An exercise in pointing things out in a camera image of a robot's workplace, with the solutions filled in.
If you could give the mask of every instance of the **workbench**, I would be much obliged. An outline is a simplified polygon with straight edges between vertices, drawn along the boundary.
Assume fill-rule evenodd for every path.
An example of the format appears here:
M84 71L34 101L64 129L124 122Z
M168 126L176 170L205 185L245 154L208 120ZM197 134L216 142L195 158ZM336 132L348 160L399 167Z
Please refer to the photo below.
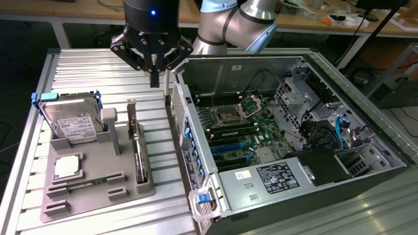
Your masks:
M121 6L121 2L123 0L105 0L105 3L112 5ZM346 1L340 0L327 0L326 2L340 7L344 7L347 4ZM352 6L350 7L351 12L355 12L356 8ZM327 15L323 10L312 10L319 13L319 16ZM359 29L356 33L359 38L352 44L351 49L338 65L338 68L346 66L384 18L383 14L374 12L372 14L379 18L379 21L370 22L366 28ZM199 16L200 13L193 0L180 0L179 26L197 27ZM4 1L0 5L0 19L50 23L60 48L71 48L63 27L64 23L124 25L123 9L120 9L120 11L115 11L103 7L97 4L96 0L76 0L75 3L54 2L50 0ZM356 27L347 26L327 26L318 19L304 18L300 15L279 14L275 22L278 23L278 32L352 35L356 29ZM395 25L387 23L378 36L418 38L418 33L402 31Z
M271 48L263 53L286 53L291 50L295 49ZM103 94L103 107L116 108L117 125L127 122L125 100L137 101L136 116L145 130L156 194L42 224L41 188L50 130L32 107L0 207L0 234L193 235L161 89L149 88L148 77L135 71L109 49L63 49L61 52L48 53L36 93L73 93L93 89ZM346 235L387 232L414 235L418 229L416 210L415 167L356 198L261 227L251 234Z

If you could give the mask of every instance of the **motherboard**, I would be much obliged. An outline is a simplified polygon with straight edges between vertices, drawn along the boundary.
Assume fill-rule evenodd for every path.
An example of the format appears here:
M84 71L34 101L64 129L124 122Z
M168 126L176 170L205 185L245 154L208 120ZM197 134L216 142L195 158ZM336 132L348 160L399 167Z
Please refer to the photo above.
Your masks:
M280 160L292 151L261 96L196 96L195 104L220 172Z

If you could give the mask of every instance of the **hard drive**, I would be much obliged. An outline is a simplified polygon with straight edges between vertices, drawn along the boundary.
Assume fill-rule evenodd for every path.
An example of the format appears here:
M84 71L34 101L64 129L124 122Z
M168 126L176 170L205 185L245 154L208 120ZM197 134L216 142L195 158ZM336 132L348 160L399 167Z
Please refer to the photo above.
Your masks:
M42 93L32 104L44 116L56 139L67 138L69 143L97 139L96 133L105 131L100 119L100 93L61 94Z

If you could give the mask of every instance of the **warning label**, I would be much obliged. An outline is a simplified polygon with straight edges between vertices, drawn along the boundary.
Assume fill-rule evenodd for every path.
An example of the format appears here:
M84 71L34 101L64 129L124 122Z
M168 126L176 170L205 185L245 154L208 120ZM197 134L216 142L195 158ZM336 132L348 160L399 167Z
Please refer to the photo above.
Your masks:
M61 119L59 124L67 139L71 141L96 136L89 116Z
M256 170L270 194L299 187L286 162L259 167Z

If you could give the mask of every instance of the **aluminum profile table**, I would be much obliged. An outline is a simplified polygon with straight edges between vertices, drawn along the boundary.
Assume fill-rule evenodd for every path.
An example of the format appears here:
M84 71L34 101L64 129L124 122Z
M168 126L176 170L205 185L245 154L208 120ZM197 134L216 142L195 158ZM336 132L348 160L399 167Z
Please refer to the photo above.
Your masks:
M136 99L136 117L145 130L156 194L42 224L41 189L50 130L36 109L30 108L2 198L1 234L193 234L163 90L149 88L148 80L149 77L135 71L107 49L61 50L59 54L48 54L37 94L97 89L103 107L117 110L117 125L127 122L125 100Z
M294 51L295 48L279 49ZM316 54L318 62L324 61ZM41 187L48 153L49 127L30 108L0 208L0 235L195 234L168 130L163 91L108 49L71 49L48 55L36 92L103 93L104 107L115 107L119 125L127 121L125 99L139 103L145 127L156 194L151 197L40 222ZM418 168L382 183L356 198L264 226L245 235L415 235L418 230Z

